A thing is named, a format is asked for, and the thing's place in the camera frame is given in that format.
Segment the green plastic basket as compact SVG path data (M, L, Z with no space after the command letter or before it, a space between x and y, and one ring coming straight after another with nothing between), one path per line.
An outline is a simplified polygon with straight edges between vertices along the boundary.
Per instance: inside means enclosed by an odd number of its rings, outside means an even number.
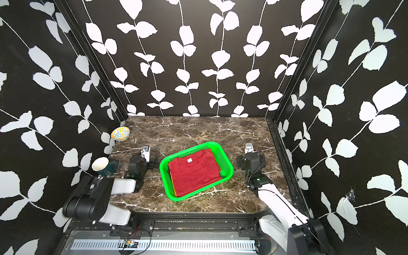
M217 161L217 163L218 163L218 165L219 165L219 167L221 169L220 174L221 174L222 179L217 181L217 182L214 182L214 183L212 183L212 184L210 184L210 185L208 185L206 187L203 187L203 188L201 188L199 190L196 190L196 191L194 191L194 192L192 192L190 194L187 194L185 196L175 197L174 193L173 193L173 189L172 189L171 179L170 179L170 176L169 176L168 164L175 158L186 157L188 155L194 154L194 153L196 153L196 152L198 152L200 150L203 150L203 149L210 149L211 152L213 153L213 155L215 157L215 160ZM165 157L161 161L159 169L160 169L160 173L161 173L161 176L162 176L163 186L164 186L166 195L172 201L183 201L183 200L186 200L186 199L188 199L190 197L193 197L193 196L195 196L195 195L197 195L197 194L199 194L199 193L201 193L203 191L208 190L209 188L212 188L212 187L214 187L214 186L216 186L218 184L221 184L223 182L228 181L232 177L232 175L234 173L234 168L232 166L232 163L230 162L230 160L226 156L226 154L223 151L222 147L218 143L212 142L212 141L205 142L203 144L199 144L197 146L191 147L189 149L185 149L185 150L183 150L181 152L178 152L178 153L175 153L173 155Z

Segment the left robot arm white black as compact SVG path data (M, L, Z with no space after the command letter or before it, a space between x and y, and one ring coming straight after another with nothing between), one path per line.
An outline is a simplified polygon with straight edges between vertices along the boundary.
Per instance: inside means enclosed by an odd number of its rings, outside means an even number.
M85 176L65 202L62 214L80 221L95 221L118 226L128 225L131 212L110 203L113 195L132 194L141 190L148 170L158 168L159 160L148 160L143 153L133 155L124 177L116 178L119 161L103 157L95 160L92 169L97 176Z

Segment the red t-shirt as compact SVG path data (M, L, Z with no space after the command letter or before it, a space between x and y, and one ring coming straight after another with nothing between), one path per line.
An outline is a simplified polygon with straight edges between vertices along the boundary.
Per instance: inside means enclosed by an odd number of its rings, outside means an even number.
M168 168L177 197L185 196L222 179L221 169L210 149L175 158L170 161Z

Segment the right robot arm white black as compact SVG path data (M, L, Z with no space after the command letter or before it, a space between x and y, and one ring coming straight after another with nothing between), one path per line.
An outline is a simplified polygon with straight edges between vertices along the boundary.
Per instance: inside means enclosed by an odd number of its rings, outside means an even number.
M333 255L326 231L319 220L296 209L278 191L273 181L262 173L266 167L262 152L247 152L237 157L238 166L245 171L245 183L271 214L258 220L259 229L277 244L286 255Z

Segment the yellow t-shirt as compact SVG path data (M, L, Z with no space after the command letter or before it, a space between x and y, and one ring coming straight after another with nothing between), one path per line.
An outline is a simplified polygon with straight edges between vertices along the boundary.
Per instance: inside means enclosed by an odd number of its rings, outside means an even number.
M169 172L169 176L170 176L170 179L171 179L171 184L172 184L172 189L173 189L174 196L177 197L177 193L176 193L176 190L175 190L173 177L172 177L172 174L171 174L170 172Z

